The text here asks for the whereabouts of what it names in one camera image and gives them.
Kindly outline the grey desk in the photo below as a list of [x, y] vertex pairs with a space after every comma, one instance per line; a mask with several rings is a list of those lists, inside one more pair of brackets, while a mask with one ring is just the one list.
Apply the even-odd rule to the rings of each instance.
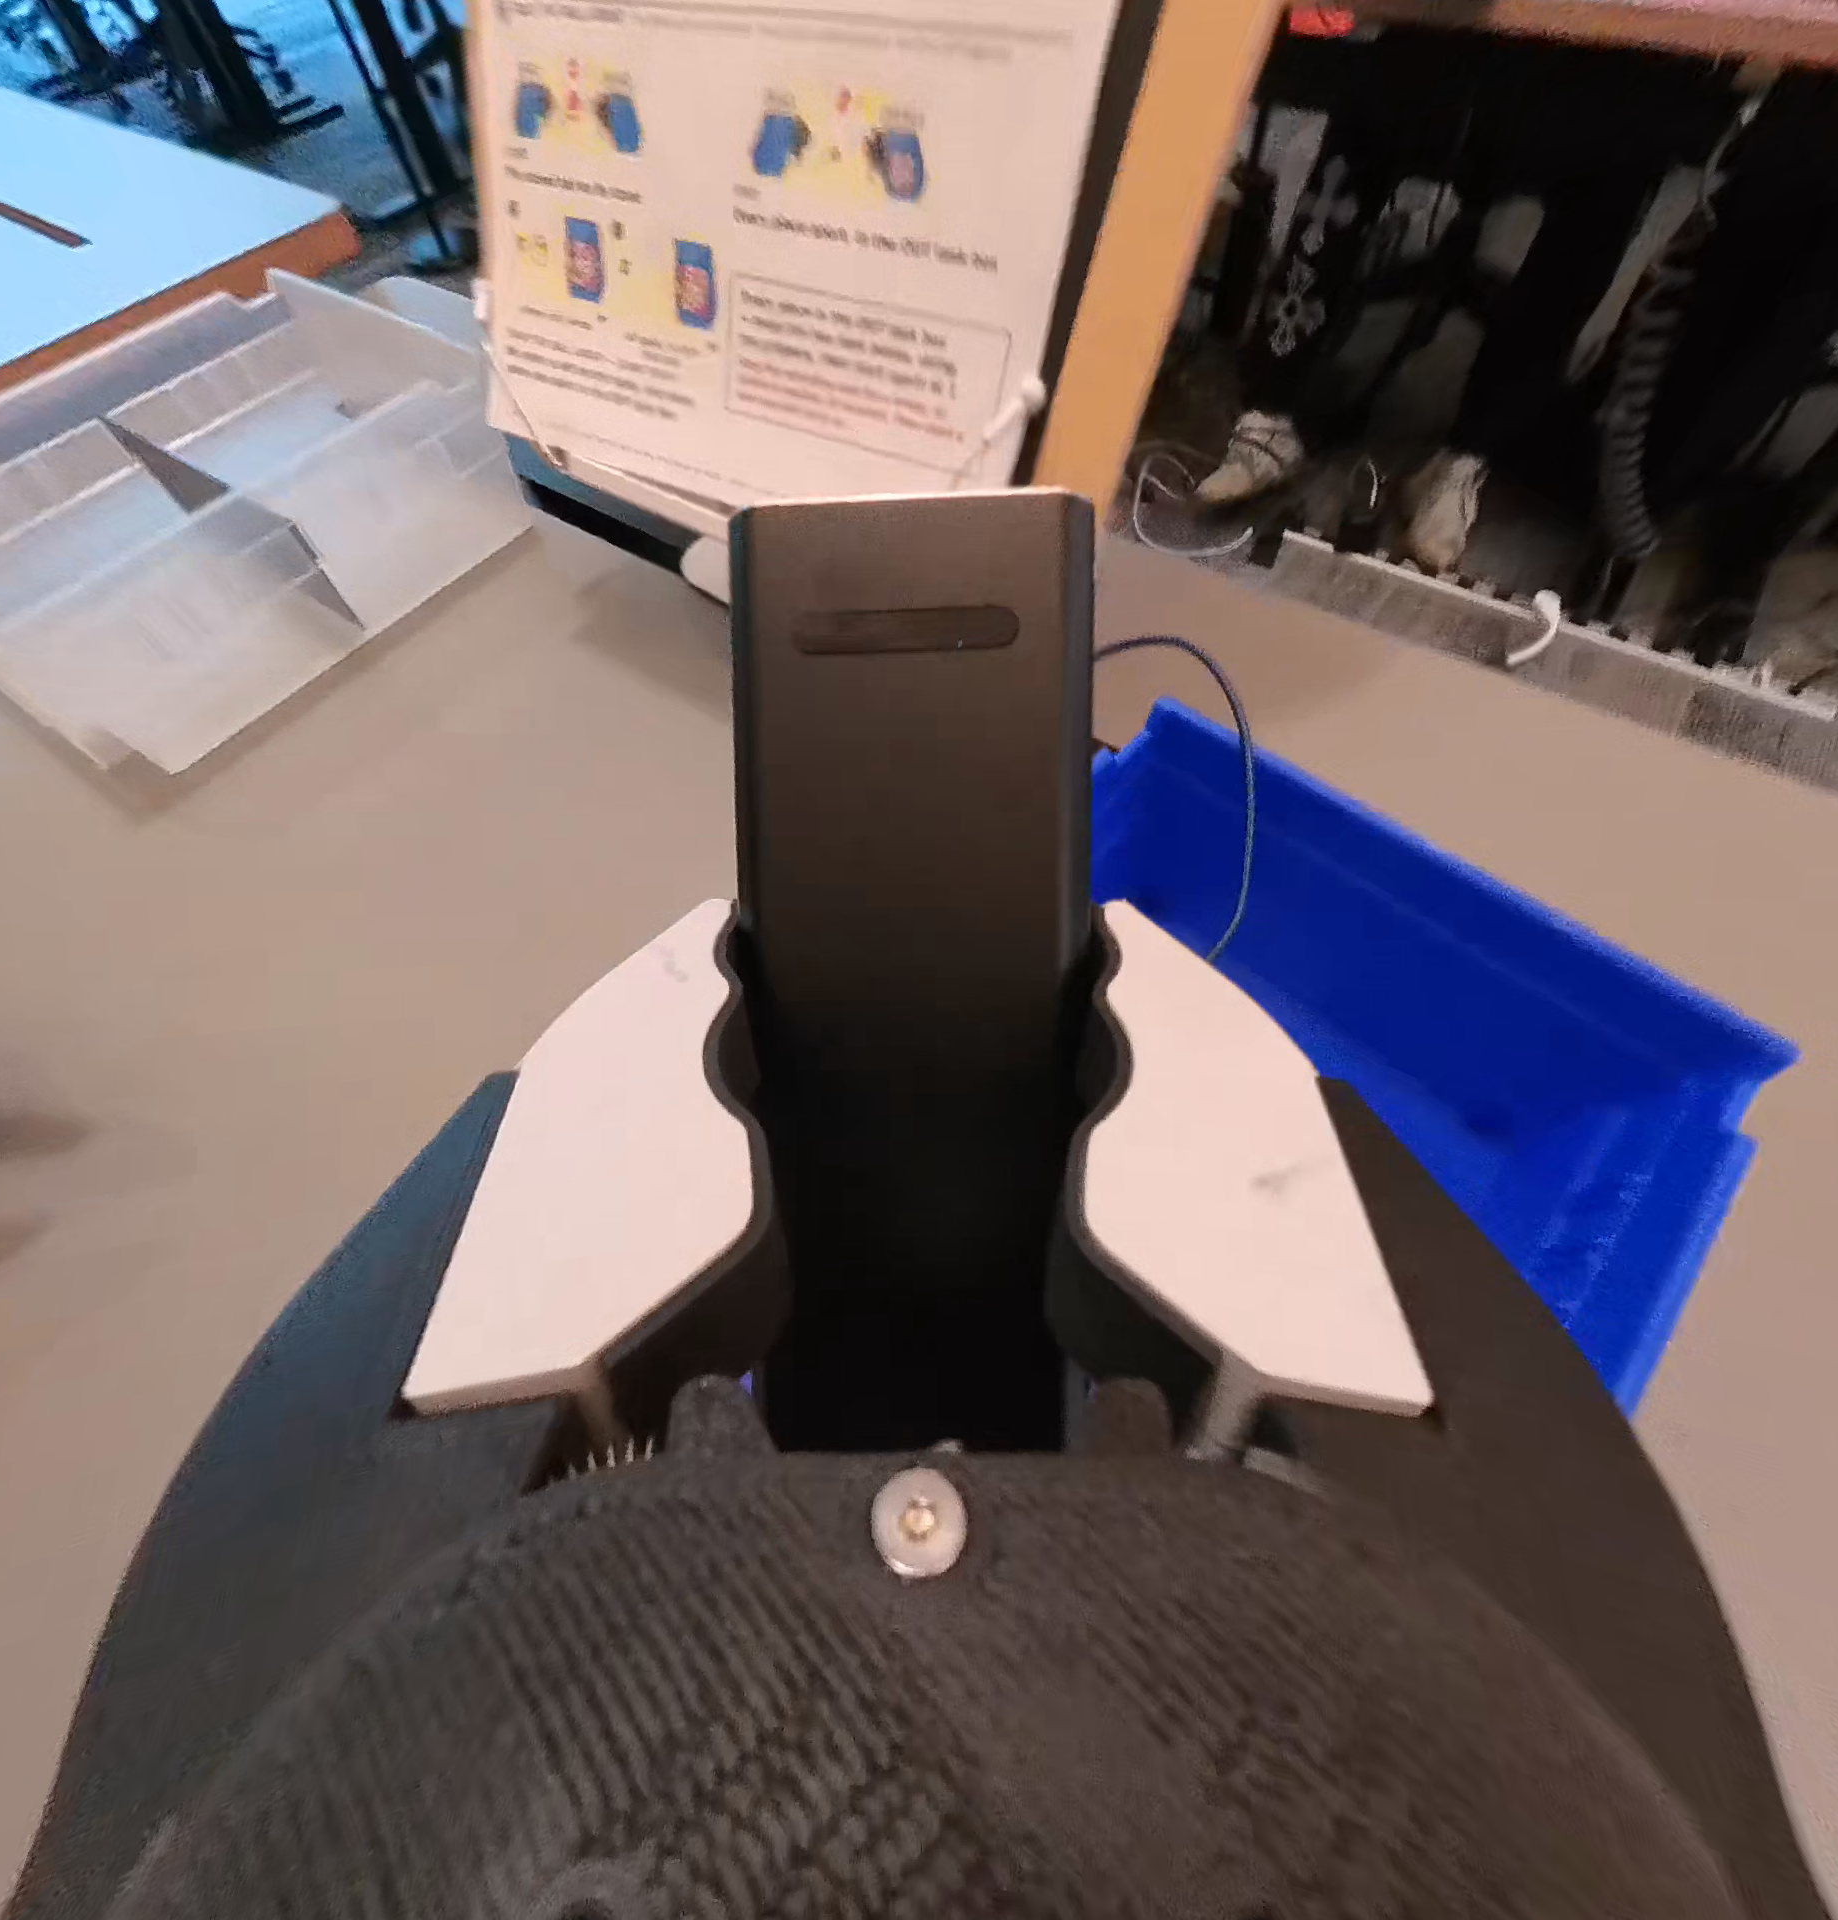
[[[1800, 1046], [1641, 1406], [1838, 1913], [1838, 797], [1115, 542], [1103, 637]], [[731, 889], [724, 618], [541, 520], [233, 751], [0, 704], [0, 1910], [90, 1647], [252, 1345], [460, 1100]]]

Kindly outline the black chair legs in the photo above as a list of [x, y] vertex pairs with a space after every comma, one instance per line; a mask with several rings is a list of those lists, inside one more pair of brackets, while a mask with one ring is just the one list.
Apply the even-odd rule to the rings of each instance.
[[0, 2], [0, 90], [328, 195], [352, 285], [478, 267], [460, 2]]

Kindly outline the wooden shelf post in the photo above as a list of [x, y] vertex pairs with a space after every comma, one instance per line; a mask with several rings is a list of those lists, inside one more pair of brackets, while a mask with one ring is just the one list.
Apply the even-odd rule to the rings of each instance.
[[1120, 5], [1080, 195], [1037, 487], [1105, 518], [1284, 2]]

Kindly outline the clear plastic tray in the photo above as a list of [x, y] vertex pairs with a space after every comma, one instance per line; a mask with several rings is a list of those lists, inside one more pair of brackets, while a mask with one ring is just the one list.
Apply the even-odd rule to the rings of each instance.
[[0, 393], [0, 695], [180, 775], [529, 528], [470, 303], [288, 273]]

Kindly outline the shelf of dark hanging gear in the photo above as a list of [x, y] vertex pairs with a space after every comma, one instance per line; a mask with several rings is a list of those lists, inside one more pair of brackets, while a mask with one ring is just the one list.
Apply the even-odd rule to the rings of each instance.
[[1383, 16], [1339, 35], [1296, 10], [1267, 98], [1325, 115], [1267, 289], [1250, 301], [1239, 419], [1194, 504], [1194, 561], [1251, 551], [1247, 507], [1338, 439], [1338, 341], [1359, 322], [1372, 242], [1407, 181], [1460, 219], [1529, 200], [1539, 225], [1480, 312], [1452, 421], [1399, 497], [1406, 555], [1454, 572], [1487, 484], [1518, 456], [1558, 484], [1597, 446], [1597, 552], [1640, 563], [1703, 529], [1685, 644], [1744, 653], [1764, 575], [1789, 544], [1734, 468], [1838, 331], [1838, 69], [1636, 45], [1440, 31]]

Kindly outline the illustrated instruction sheet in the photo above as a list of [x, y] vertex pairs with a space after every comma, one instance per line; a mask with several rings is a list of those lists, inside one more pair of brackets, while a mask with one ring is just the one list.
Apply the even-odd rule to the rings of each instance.
[[1000, 488], [1117, 5], [473, 5], [488, 421], [740, 510]]

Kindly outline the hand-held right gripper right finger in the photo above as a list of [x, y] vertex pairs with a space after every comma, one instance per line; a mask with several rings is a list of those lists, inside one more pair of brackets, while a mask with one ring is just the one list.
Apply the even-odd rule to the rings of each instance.
[[1115, 1066], [1076, 1135], [1076, 1239], [1196, 1357], [1295, 1401], [1434, 1389], [1308, 1054], [1130, 902], [1100, 916]]

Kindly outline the black document stand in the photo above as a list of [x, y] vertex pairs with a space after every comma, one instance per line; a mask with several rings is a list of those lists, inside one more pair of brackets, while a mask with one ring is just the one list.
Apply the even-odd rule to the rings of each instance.
[[694, 592], [731, 605], [731, 510], [613, 468], [596, 468], [521, 436], [503, 436], [510, 468], [538, 513], [679, 575]]

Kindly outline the blue plastic bin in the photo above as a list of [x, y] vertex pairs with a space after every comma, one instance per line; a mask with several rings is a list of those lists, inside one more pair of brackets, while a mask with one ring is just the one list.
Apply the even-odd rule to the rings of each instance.
[[1157, 701], [1092, 775], [1092, 886], [1356, 1091], [1636, 1414], [1795, 1042]]

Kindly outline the black rectangular device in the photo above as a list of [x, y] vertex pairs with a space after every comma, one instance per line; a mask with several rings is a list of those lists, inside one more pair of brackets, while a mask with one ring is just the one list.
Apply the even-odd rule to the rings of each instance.
[[731, 524], [737, 961], [796, 1450], [1040, 1454], [1092, 945], [1097, 517], [1057, 491]]

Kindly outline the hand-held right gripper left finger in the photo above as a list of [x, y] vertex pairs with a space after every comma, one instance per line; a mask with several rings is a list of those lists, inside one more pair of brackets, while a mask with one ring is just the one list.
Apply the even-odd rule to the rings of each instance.
[[665, 1419], [764, 1366], [794, 1284], [735, 932], [700, 902], [526, 1052], [404, 1380], [416, 1412]]

